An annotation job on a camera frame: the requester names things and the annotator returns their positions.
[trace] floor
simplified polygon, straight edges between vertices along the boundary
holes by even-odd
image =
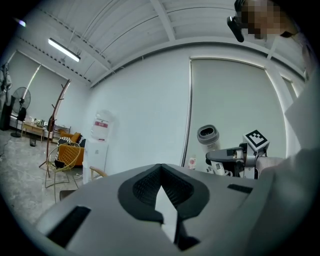
[[[54,187],[45,188],[46,165],[39,168],[46,159],[47,140],[41,143],[39,137],[36,146],[31,147],[28,134],[15,138],[10,135],[12,132],[0,130],[0,190],[12,211],[34,224],[55,204]],[[49,144],[50,149],[54,147],[56,144]],[[74,168],[72,172],[80,187],[83,184],[82,168]],[[56,176],[57,180],[66,178],[64,173]],[[69,178],[70,183],[56,185],[57,202],[60,190],[77,189],[71,175]]]

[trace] wooden coat rack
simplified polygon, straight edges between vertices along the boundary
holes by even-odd
[[[46,158],[45,158],[45,161],[44,161],[42,164],[39,165],[39,168],[40,168],[41,166],[43,166],[43,165],[47,162],[48,155],[49,155],[50,133],[51,133],[51,131],[53,131],[53,129],[52,129],[52,128],[53,128],[53,127],[52,127],[52,126],[53,126],[53,125],[52,125],[52,124],[53,124],[53,120],[56,121],[56,119],[55,119],[55,117],[56,117],[56,111],[58,110],[60,101],[63,100],[63,98],[61,98],[61,97],[65,94],[65,91],[66,91],[66,89],[68,88],[70,82],[71,82],[71,80],[69,79],[69,80],[66,82],[65,86],[63,86],[63,84],[61,84],[61,86],[62,86],[62,91],[61,91],[61,93],[60,93],[60,95],[59,95],[59,98],[57,99],[55,106],[54,106],[53,104],[51,104],[51,106],[53,107],[53,113],[52,113],[52,116],[51,116],[51,118],[50,118],[50,123],[48,124],[49,127],[48,127],[48,139],[47,139],[47,141],[46,141]],[[46,166],[46,172],[48,173],[48,176],[49,176],[49,178],[50,178],[50,173],[49,173],[49,167],[48,167],[48,165]]]

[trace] white ceiling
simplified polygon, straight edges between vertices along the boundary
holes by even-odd
[[[61,69],[94,86],[122,65],[153,51],[195,42],[253,48],[303,74],[301,47],[293,40],[239,43],[227,26],[235,0],[47,0],[25,17],[16,32],[22,44],[52,58]],[[75,62],[51,45],[53,38],[81,60]]]

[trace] standing fan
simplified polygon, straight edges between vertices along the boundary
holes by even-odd
[[[31,101],[31,95],[27,88],[20,87],[15,90],[15,92],[13,93],[13,97],[15,97],[16,100],[14,101],[12,110],[18,114],[18,117],[16,118],[15,132],[12,132],[11,136],[15,138],[20,138],[21,133],[17,132],[18,121],[23,122],[25,120],[26,114],[27,114],[27,108],[29,107],[30,101]]]

